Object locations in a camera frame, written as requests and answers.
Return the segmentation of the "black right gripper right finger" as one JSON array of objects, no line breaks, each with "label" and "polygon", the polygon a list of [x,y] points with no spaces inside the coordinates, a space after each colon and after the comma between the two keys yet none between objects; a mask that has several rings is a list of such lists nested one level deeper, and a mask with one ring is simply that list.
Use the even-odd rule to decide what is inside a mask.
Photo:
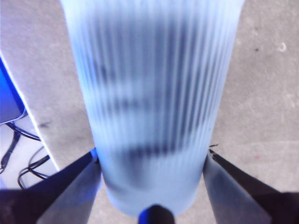
[{"label": "black right gripper right finger", "polygon": [[298,192],[280,192],[209,150],[203,177],[219,224],[297,224]]}]

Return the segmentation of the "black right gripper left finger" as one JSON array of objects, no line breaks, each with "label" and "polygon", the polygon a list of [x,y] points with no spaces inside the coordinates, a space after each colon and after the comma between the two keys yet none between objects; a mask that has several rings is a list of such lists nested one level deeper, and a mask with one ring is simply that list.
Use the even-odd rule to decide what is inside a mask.
[{"label": "black right gripper left finger", "polygon": [[101,182],[95,149],[22,190],[1,190],[2,224],[86,224]]}]

